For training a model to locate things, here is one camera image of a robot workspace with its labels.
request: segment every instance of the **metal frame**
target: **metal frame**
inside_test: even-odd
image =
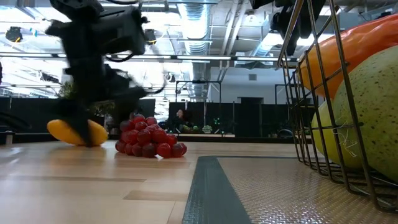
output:
[[[295,27],[295,24],[297,22],[297,18],[300,14],[300,10],[303,6],[304,1],[308,2],[308,10],[310,13],[310,21],[311,21],[311,26],[312,26],[312,34],[314,36],[314,43],[310,46],[310,48],[305,52],[304,57],[302,57],[297,66],[290,66],[287,63],[287,57],[286,57],[286,48],[287,44],[289,43],[290,37],[292,35],[292,31]],[[288,89],[290,91],[290,94],[292,95],[292,87],[296,93],[297,97],[297,102],[292,103],[289,101],[289,97],[287,97],[287,104],[289,107],[289,115],[290,115],[290,123],[292,125],[292,128],[294,130],[295,136],[297,138],[294,138],[295,141],[295,148],[296,148],[296,153],[297,153],[297,158],[300,162],[303,162],[305,165],[309,166],[311,169],[316,170],[319,174],[328,177],[332,182],[337,183],[337,184],[342,184],[346,188],[346,190],[352,194],[356,195],[361,195],[361,196],[366,196],[370,198],[374,206],[383,212],[391,212],[391,213],[398,213],[398,183],[393,183],[391,180],[388,180],[385,178],[383,175],[379,174],[378,172],[372,170],[368,164],[368,159],[366,157],[366,151],[362,139],[362,134],[361,134],[361,129],[360,129],[360,123],[358,121],[358,115],[356,112],[355,108],[355,103],[354,103],[354,98],[353,98],[353,92],[351,89],[351,83],[349,80],[348,72],[347,72],[347,62],[345,60],[345,55],[344,55],[344,50],[343,50],[343,44],[341,41],[341,36],[340,36],[340,29],[338,25],[338,21],[336,18],[337,12],[340,10],[338,6],[335,5],[333,0],[328,0],[329,2],[329,7],[331,11],[331,16],[328,18],[328,20],[325,22],[324,26],[322,27],[320,32],[316,32],[315,30],[315,17],[313,14],[313,7],[312,7],[312,1],[311,0],[297,0],[295,2],[294,6],[294,11],[292,13],[292,17],[290,18],[289,22],[289,27],[286,32],[284,44],[281,49],[281,54],[279,55],[277,64],[279,67],[283,68],[284,71],[284,80],[285,80],[285,91],[286,95],[288,96]],[[323,31],[326,29],[326,27],[329,25],[329,23],[332,22],[333,28],[335,31],[335,37],[336,37],[336,44],[338,47],[338,54],[339,54],[339,59],[341,62],[341,68],[338,69],[334,74],[332,74],[329,77],[325,76],[325,72],[323,70],[323,64],[322,64],[322,55],[320,53],[320,45],[318,43],[318,38],[319,36],[323,33]],[[309,66],[309,61],[308,61],[308,52],[312,49],[312,47],[315,46],[315,50],[317,53],[317,58],[319,61],[320,65],[320,71],[321,71],[321,76],[322,76],[322,84],[314,86],[312,82],[312,74],[310,71],[310,66]],[[305,93],[303,85],[298,83],[298,80],[296,80],[295,74],[293,74],[290,77],[289,74],[289,68],[295,68],[295,72],[302,80],[302,73],[300,70],[300,65],[303,63],[305,60],[305,63],[307,64],[308,68],[308,76],[310,80],[310,86],[311,86],[311,92],[310,93]],[[328,91],[328,86],[326,85],[327,81],[332,79],[335,75],[338,73],[342,72],[344,76],[344,82],[346,86],[346,92],[347,92],[347,97],[348,97],[348,103],[349,103],[349,108],[351,110],[351,117],[353,120],[353,123],[351,125],[344,125],[345,128],[354,128],[359,148],[360,148],[360,158],[362,160],[362,165],[363,165],[363,170],[360,171],[352,171],[349,170],[345,166],[344,159],[343,159],[343,154],[341,151],[341,147],[339,144],[339,137],[337,135],[337,128],[341,128],[342,126],[337,126],[335,123],[335,117],[333,114],[333,110],[331,107],[331,99],[329,96],[329,91]],[[328,105],[328,110],[329,110],[329,115],[331,118],[331,126],[323,127],[321,125],[320,121],[320,114],[318,110],[318,98],[315,95],[315,90],[317,88],[324,88],[325,91],[325,99],[326,103]],[[299,91],[302,91],[303,98],[300,98]],[[317,117],[318,121],[318,128],[311,128],[309,127],[310,133],[311,133],[311,141],[312,141],[312,148],[313,148],[313,153],[314,157],[310,156],[310,146],[307,144],[307,137],[305,135],[305,128],[303,125],[303,116],[308,116],[309,114],[304,114],[301,108],[308,108],[307,105],[307,97],[309,95],[312,95],[314,106],[315,106],[315,116]],[[318,152],[315,148],[314,144],[314,139],[313,139],[313,130],[317,129],[320,132],[321,136],[321,142],[322,142],[322,148],[325,156],[325,161],[321,161],[318,158]],[[336,164],[333,164],[329,161],[328,159],[328,153],[326,150],[326,144],[325,144],[325,137],[323,135],[323,130],[325,129],[332,129],[333,134],[335,137],[336,145],[337,145],[337,151],[338,151],[338,156],[341,161],[341,165],[338,166]]]

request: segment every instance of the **cantaloupe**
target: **cantaloupe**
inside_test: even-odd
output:
[[[93,145],[99,146],[108,140],[108,134],[104,127],[94,121],[88,121],[88,126],[91,130],[91,137],[93,138]],[[52,120],[47,123],[49,133],[59,141],[74,144],[76,146],[84,146],[85,143],[81,137],[69,125],[59,119]]]
[[[331,121],[330,121],[330,115],[329,115],[329,110],[328,110],[328,104],[327,102],[323,102],[319,106],[319,115],[321,119],[321,124],[323,127],[331,126]],[[318,121],[317,121],[317,115],[313,115],[312,118],[312,123],[311,123],[312,128],[317,128],[318,127]],[[322,140],[321,140],[321,135],[319,130],[313,130],[313,138],[315,141],[315,146],[317,147],[318,151],[325,155],[323,152],[323,147],[322,147]],[[329,160],[333,161],[336,164],[341,164],[340,163],[340,158],[338,157],[337,153],[337,145],[335,141],[335,137],[333,135],[333,130],[332,129],[324,129],[323,130],[323,137],[325,138],[325,146],[326,150],[328,152],[328,158]],[[350,150],[348,149],[341,149],[341,152],[343,153],[343,159],[345,166],[358,169],[362,167],[362,162],[361,158],[359,155],[353,154]]]
[[[369,165],[398,182],[398,46],[366,59],[349,74],[349,80]],[[353,123],[344,82],[333,109],[337,124]],[[345,147],[359,154],[354,129],[338,132],[349,142]]]

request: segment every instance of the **wire basket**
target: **wire basket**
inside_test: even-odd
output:
[[[314,36],[314,43],[310,46],[310,48],[305,51],[303,57],[300,58],[298,64],[292,66],[289,63],[289,60],[286,56],[286,48],[289,40],[292,36],[293,29],[297,22],[297,19],[300,14],[300,10],[304,4],[304,1],[307,1],[308,10],[310,14],[310,21],[312,25],[312,34]],[[290,18],[289,27],[287,29],[284,44],[282,46],[282,50],[278,59],[278,66],[283,68],[284,71],[284,80],[285,80],[285,92],[286,95],[295,96],[297,100],[295,102],[291,101],[289,97],[287,97],[287,104],[289,107],[289,118],[290,125],[292,126],[295,133],[295,148],[297,153],[297,158],[300,162],[309,166],[309,168],[317,171],[320,175],[328,177],[332,182],[336,184],[341,184],[345,187],[345,189],[355,195],[368,197],[374,206],[383,212],[391,212],[398,213],[398,184],[384,177],[382,174],[373,170],[369,164],[368,159],[366,157],[366,151],[361,135],[360,123],[358,122],[358,115],[355,109],[353,91],[351,89],[351,83],[349,81],[349,76],[347,72],[347,62],[345,60],[343,44],[341,41],[339,25],[337,21],[337,13],[340,10],[338,6],[335,5],[333,0],[328,0],[330,12],[330,17],[326,20],[325,24],[321,28],[319,32],[316,31],[315,28],[315,16],[312,7],[311,0],[297,0],[295,2],[294,11],[292,12],[292,17]],[[324,32],[326,27],[332,23],[335,31],[336,44],[338,48],[338,55],[341,67],[337,70],[333,75],[326,77],[325,72],[323,70],[322,64],[322,56],[320,53],[320,45],[318,43],[319,36]],[[317,59],[320,67],[320,73],[322,76],[322,83],[314,86],[312,82],[311,75],[311,67],[309,66],[308,60],[308,52],[312,47],[315,47],[317,53]],[[304,86],[300,83],[300,80],[303,80],[302,73],[300,71],[300,65],[302,63],[307,63],[308,76],[310,80],[311,90],[309,93],[305,92]],[[289,69],[295,69],[292,75],[289,74]],[[332,79],[336,74],[342,73],[345,81],[346,92],[348,97],[348,104],[351,111],[351,117],[353,123],[350,125],[344,125],[345,128],[353,128],[356,133],[356,137],[358,140],[359,148],[360,148],[360,158],[362,162],[362,170],[352,170],[349,167],[345,166],[343,153],[341,151],[341,146],[339,144],[339,138],[337,134],[337,128],[341,128],[342,126],[337,126],[335,122],[335,117],[333,114],[332,106],[331,106],[331,98],[328,91],[328,85],[326,83]],[[331,126],[322,126],[320,121],[320,112],[318,109],[318,98],[315,95],[315,90],[317,88],[324,88],[325,90],[325,100],[328,105],[328,112],[331,118]],[[312,96],[312,100],[314,102],[313,105],[309,105],[307,99]],[[308,112],[309,108],[315,108],[315,116],[318,121],[318,128],[306,128],[304,125],[304,120],[311,120],[310,114]],[[340,158],[340,165],[334,164],[330,162],[328,153],[326,150],[325,137],[323,130],[332,129],[333,134],[336,141],[337,153]],[[310,136],[306,136],[305,132],[310,131]],[[315,147],[315,141],[313,136],[313,130],[319,130],[320,139],[322,142],[324,155],[320,155]]]

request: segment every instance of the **ceiling duct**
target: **ceiling duct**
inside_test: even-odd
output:
[[[207,55],[209,43],[200,40],[208,38],[211,6],[178,4],[177,7],[182,18],[184,38],[193,39],[185,42],[187,54]],[[210,67],[206,63],[192,63],[192,75],[192,80],[210,80]],[[208,85],[192,85],[192,87],[196,101],[203,101],[203,90],[207,89]]]

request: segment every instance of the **ceiling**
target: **ceiling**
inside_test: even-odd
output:
[[[157,52],[150,48],[147,49],[146,54],[161,54],[161,55],[185,55],[187,54],[186,43],[187,38],[184,36],[186,31],[182,17],[178,13],[176,2],[184,2],[184,0],[174,0],[169,2],[169,11],[162,9],[164,3],[161,1],[152,4],[145,4],[143,7],[143,15],[147,16],[150,23],[145,24],[145,29],[155,29],[157,36],[157,43],[155,47]],[[283,40],[279,34],[268,34],[266,23],[267,18],[273,15],[280,9],[272,7],[271,4],[263,6],[255,11],[245,1],[246,10],[243,16],[241,25],[237,20],[240,9],[243,4],[237,6],[237,13],[231,15],[231,8],[233,4],[238,4],[238,0],[223,0],[215,1],[218,4],[211,5],[210,13],[210,34],[207,39],[202,42],[209,43],[209,55],[234,55],[236,53],[248,53],[253,51],[262,42],[263,45],[269,46],[270,51],[268,56],[277,57],[280,48],[273,47],[275,45],[283,44]],[[374,8],[388,6],[396,1],[336,1],[342,7],[357,4],[351,12],[358,13],[358,11],[366,11]],[[106,9],[113,7],[120,7],[115,4],[102,1]],[[321,15],[329,15],[328,7],[322,10]],[[63,53],[61,42],[56,37],[50,37],[44,34],[44,30],[50,25],[50,20],[56,19],[63,22],[68,22],[69,19],[63,14],[50,7],[49,0],[3,0],[0,1],[0,52],[13,53]],[[228,46],[231,46],[230,52],[222,52],[225,33],[228,31],[228,23],[233,20],[231,34],[227,41]],[[21,43],[13,43],[5,38],[5,33],[10,26],[22,27],[24,39]],[[237,37],[233,38],[234,30],[238,30]],[[331,34],[321,36],[325,39]],[[312,43],[311,38],[307,40],[300,39],[298,47],[293,57],[299,57],[302,52]],[[35,96],[42,95],[44,97],[53,97],[54,93],[59,89],[59,84],[47,82],[43,80],[43,73],[52,77],[58,78],[60,82],[68,80],[68,77],[63,74],[63,69],[67,68],[67,62],[64,58],[15,58],[3,57],[0,58],[3,64],[3,84],[2,89],[10,90],[14,93],[20,93],[21,96],[29,96],[29,92],[34,93]],[[159,87],[162,84],[162,77],[166,73],[174,74],[177,80],[192,80],[192,62],[178,61],[170,63],[159,62],[124,62],[113,63],[107,62],[113,68],[119,68],[128,72],[133,76],[138,83],[145,87]],[[205,80],[217,80],[220,72],[220,67],[217,63],[211,63],[209,71],[210,76]],[[281,70],[276,70],[273,65],[270,68],[255,68],[248,70],[246,68],[230,67],[226,71],[224,78],[225,84],[234,85],[263,85],[272,83],[283,83],[283,75]],[[257,74],[257,81],[248,81],[248,74]],[[178,96],[178,100],[192,100],[194,98],[194,87],[191,84],[185,85],[187,89],[181,89],[182,92]],[[166,98],[174,100],[175,97],[175,83],[168,82],[165,92],[158,95],[159,98]]]

